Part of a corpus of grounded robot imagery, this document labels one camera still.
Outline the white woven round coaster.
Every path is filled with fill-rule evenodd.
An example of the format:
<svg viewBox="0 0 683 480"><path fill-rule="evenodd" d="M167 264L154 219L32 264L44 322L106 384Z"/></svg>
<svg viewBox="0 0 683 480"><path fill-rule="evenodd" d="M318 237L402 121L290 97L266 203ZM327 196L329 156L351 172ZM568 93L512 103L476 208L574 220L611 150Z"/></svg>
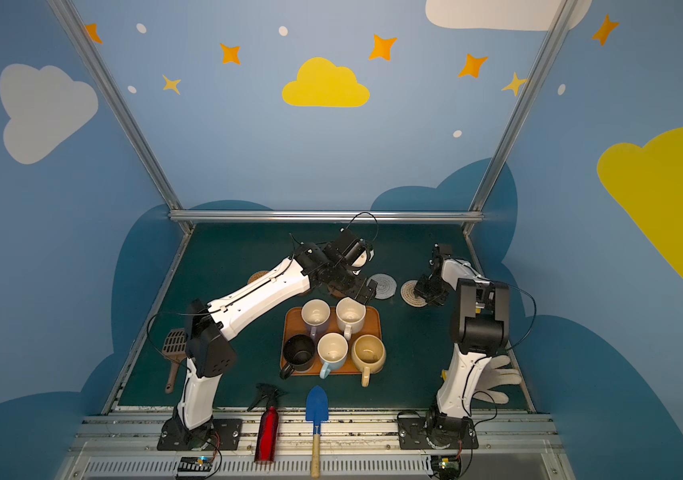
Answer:
<svg viewBox="0 0 683 480"><path fill-rule="evenodd" d="M401 298L407 305L415 308L423 308L427 306L427 301L415 292L417 287L417 280L409 280L401 286Z"/></svg>

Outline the white speckled mug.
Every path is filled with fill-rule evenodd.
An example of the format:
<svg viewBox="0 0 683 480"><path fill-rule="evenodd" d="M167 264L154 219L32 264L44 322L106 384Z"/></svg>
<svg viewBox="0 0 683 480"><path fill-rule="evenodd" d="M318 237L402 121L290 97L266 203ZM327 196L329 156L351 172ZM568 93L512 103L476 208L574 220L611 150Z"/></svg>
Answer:
<svg viewBox="0 0 683 480"><path fill-rule="evenodd" d="M363 330L367 307L353 300L343 298L336 307L337 326L347 341Z"/></svg>

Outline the purple mug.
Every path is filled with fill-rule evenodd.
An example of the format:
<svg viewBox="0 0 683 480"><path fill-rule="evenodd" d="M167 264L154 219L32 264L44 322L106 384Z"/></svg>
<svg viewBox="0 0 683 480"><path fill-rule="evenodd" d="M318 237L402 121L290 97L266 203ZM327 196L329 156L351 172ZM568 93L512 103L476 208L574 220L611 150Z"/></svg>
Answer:
<svg viewBox="0 0 683 480"><path fill-rule="evenodd" d="M318 342L320 338L329 330L331 321L331 307L321 299L308 301L301 311L307 334Z"/></svg>

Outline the grey felt round coaster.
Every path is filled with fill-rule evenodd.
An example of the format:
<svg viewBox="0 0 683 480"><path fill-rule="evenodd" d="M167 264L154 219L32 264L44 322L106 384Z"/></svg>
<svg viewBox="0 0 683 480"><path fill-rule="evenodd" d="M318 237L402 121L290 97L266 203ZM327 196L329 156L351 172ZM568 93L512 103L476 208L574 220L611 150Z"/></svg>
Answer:
<svg viewBox="0 0 683 480"><path fill-rule="evenodd" d="M386 300L395 295L397 291L397 282L393 277L379 273L372 275L369 278L369 284L375 282L375 299Z"/></svg>

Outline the woven rattan round coaster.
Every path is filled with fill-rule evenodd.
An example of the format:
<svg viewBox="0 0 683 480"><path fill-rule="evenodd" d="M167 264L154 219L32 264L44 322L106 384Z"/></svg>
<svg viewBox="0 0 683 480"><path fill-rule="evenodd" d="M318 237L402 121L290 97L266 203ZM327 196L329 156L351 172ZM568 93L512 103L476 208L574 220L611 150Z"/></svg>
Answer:
<svg viewBox="0 0 683 480"><path fill-rule="evenodd" d="M251 285L251 284L254 284L255 282L257 282L261 279L269 278L269 275L270 275L269 270L257 272L250 277L248 284Z"/></svg>

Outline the black mug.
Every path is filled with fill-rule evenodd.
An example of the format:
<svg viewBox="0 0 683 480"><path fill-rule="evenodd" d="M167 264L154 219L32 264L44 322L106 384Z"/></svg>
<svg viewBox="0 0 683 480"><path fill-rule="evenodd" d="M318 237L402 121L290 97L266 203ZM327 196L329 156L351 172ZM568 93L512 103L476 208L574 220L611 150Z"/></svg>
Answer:
<svg viewBox="0 0 683 480"><path fill-rule="evenodd" d="M292 336L283 347L282 355L286 364L281 369L280 378L288 379L295 373L309 371L314 366L316 352L317 346L310 336Z"/></svg>

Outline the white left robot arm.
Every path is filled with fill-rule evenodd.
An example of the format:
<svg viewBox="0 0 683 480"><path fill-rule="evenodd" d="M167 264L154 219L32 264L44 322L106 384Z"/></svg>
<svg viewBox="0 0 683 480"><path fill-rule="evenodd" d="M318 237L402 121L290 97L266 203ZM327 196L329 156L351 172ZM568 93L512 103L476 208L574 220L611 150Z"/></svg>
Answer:
<svg viewBox="0 0 683 480"><path fill-rule="evenodd" d="M174 420L193 432L210 423L222 375L237 354L230 344L253 321L284 301L326 284L359 304L375 297L375 283L361 275L373 259L363 240L323 247L306 242L257 281L201 305L186 322L187 368L184 392Z"/></svg>

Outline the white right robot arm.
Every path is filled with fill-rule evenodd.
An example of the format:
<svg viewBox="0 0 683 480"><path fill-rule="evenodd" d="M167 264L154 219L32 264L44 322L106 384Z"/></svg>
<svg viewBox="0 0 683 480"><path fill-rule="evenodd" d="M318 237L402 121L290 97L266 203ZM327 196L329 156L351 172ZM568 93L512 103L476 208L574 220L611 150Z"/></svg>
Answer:
<svg viewBox="0 0 683 480"><path fill-rule="evenodd" d="M487 402L509 402L494 389L518 384L521 376L507 368L509 356L499 354L509 340L509 285L481 276L467 260L437 254L431 273L417 280L415 295L442 306L452 291L457 293L449 324L453 355L437 392L437 416L462 420L471 417L475 395Z"/></svg>

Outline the white work glove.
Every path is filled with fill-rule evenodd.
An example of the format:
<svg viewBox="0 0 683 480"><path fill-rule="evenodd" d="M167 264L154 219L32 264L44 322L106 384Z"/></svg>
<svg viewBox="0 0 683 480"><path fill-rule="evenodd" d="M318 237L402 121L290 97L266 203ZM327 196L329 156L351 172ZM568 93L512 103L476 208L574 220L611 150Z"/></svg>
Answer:
<svg viewBox="0 0 683 480"><path fill-rule="evenodd" d="M497 404L507 404L509 396L495 391L496 387L521 384L521 373L509 368L507 355L491 357L483 353L463 354L453 350L449 370L443 376L443 385L437 392L437 405L441 411L468 406L475 392L487 392Z"/></svg>

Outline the blue garden trowel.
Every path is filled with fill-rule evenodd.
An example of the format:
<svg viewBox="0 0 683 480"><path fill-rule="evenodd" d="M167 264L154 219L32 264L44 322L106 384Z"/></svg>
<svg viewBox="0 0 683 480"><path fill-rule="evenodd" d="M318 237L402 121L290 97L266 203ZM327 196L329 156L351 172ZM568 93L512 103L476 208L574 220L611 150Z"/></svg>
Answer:
<svg viewBox="0 0 683 480"><path fill-rule="evenodd" d="M313 424L311 476L313 479L318 479L321 477L322 425L329 420L328 396L321 386L315 386L308 394L306 420Z"/></svg>

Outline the circuit board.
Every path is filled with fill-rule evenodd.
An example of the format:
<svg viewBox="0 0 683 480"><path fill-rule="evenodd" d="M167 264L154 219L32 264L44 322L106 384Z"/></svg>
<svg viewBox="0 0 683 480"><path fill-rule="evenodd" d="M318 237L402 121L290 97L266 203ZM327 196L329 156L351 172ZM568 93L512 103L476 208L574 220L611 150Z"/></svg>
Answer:
<svg viewBox="0 0 683 480"><path fill-rule="evenodd" d="M456 480L461 476L461 459L455 457L431 456L429 478L437 480Z"/></svg>
<svg viewBox="0 0 683 480"><path fill-rule="evenodd" d="M177 478L205 478L214 472L210 456L185 456L177 464Z"/></svg>

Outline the left circuit board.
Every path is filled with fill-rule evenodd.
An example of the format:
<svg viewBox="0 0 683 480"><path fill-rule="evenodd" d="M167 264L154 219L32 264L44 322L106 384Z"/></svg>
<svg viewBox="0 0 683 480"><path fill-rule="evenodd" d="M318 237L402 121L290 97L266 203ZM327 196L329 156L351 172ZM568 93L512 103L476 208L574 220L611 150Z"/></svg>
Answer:
<svg viewBox="0 0 683 480"><path fill-rule="evenodd" d="M177 478L205 478L214 472L210 456L185 456L177 464Z"/></svg>

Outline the aluminium right corner post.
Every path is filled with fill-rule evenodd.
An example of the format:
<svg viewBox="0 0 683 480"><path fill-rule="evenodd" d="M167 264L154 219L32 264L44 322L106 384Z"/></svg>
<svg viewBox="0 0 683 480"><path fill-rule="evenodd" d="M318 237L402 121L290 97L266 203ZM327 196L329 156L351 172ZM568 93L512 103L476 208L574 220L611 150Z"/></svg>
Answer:
<svg viewBox="0 0 683 480"><path fill-rule="evenodd" d="M557 54L559 54L569 30L571 30L569 24L577 13L577 6L579 6L577 0L562 1L555 12L553 24L551 24L543 44L537 52L533 66L531 66L529 80L523 86L523 92L517 96L515 108L511 112L507 126L505 126L501 141L485 170L485 174L483 174L483 178L481 178L481 182L479 182L471 206L469 206L469 213L473 214L473 218L463 224L463 236L467 241L471 239L473 228L483 221L483 208L485 208L485 204L487 204L487 200L489 200L489 196L497 184L503 166L507 163L521 130L523 130L525 120L527 120L527 116L529 116L529 112L531 112L531 108L537 99L537 94L541 91L551 71L551 66L555 63Z"/></svg>

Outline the aluminium corner post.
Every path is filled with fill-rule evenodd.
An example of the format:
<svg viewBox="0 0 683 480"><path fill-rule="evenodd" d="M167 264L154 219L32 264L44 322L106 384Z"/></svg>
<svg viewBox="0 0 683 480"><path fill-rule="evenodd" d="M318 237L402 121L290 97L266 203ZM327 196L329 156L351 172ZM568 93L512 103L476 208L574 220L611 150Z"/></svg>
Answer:
<svg viewBox="0 0 683 480"><path fill-rule="evenodd" d="M473 228L483 221L483 208L485 208L485 204L487 204L487 200L489 200L489 196L497 184L503 166L507 163L521 130L523 130L525 120L527 120L527 116L529 116L529 112L531 112L531 108L537 99L537 94L541 91L551 71L551 66L555 63L557 54L559 54L569 30L571 30L569 24L577 13L577 6L579 6L577 0L562 1L555 12L553 24L551 24L543 44L537 52L533 66L531 66L529 80L523 86L523 92L517 96L515 108L511 112L507 126L505 126L501 141L485 170L485 174L483 174L483 178L481 178L481 182L479 182L471 206L469 206L469 213L473 214L473 218L463 224L463 236L467 241L471 239Z"/></svg>
<svg viewBox="0 0 683 480"><path fill-rule="evenodd" d="M89 74L95 80L101 94L105 97L107 104L110 106L115 118L118 120L123 132L132 144L139 160L142 162L145 170L147 170L170 212L174 213L177 210L182 210L183 205L179 197L171 186L168 176L165 174L149 142L147 142L145 135L141 132L137 120L135 120L119 85L103 60L97 45L91 40L74 2L49 0L48 4L69 37L69 40L71 40L76 48Z"/></svg>

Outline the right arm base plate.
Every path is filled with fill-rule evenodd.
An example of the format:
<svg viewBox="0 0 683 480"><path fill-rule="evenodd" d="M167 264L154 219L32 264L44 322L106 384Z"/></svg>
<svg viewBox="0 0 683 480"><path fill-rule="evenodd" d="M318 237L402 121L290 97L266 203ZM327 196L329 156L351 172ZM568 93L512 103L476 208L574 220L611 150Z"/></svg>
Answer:
<svg viewBox="0 0 683 480"><path fill-rule="evenodd" d="M475 424L469 417L421 417L413 412L399 416L397 440L403 450L477 449Z"/></svg>

